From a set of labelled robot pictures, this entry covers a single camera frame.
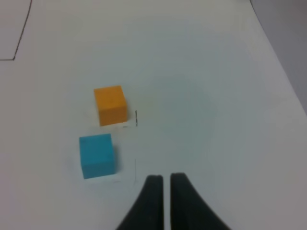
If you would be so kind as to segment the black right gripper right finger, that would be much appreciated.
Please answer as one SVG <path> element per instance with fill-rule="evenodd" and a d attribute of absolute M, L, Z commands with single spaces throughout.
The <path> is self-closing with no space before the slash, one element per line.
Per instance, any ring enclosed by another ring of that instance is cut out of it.
<path fill-rule="evenodd" d="M 184 173 L 170 176 L 170 222 L 172 230 L 228 230 Z"/>

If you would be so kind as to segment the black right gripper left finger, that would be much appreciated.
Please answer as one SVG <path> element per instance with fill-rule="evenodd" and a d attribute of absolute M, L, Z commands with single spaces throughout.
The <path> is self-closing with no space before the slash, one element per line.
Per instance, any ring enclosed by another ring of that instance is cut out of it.
<path fill-rule="evenodd" d="M 146 177 L 138 198 L 117 229 L 164 229 L 164 184 L 161 175 Z"/>

